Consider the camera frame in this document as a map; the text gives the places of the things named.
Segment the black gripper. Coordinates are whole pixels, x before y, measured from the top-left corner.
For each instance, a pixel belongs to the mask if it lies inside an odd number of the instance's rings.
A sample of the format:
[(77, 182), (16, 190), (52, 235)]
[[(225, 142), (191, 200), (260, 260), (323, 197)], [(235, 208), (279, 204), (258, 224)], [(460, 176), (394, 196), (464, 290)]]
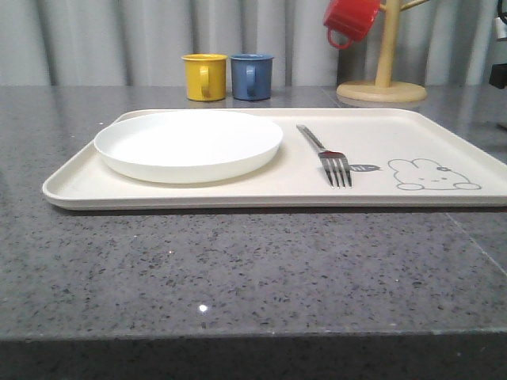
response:
[[(494, 19), (494, 30), (497, 41), (506, 41), (506, 12), (499, 7)], [(494, 64), (490, 70), (489, 84), (498, 89), (506, 87), (506, 64)]]

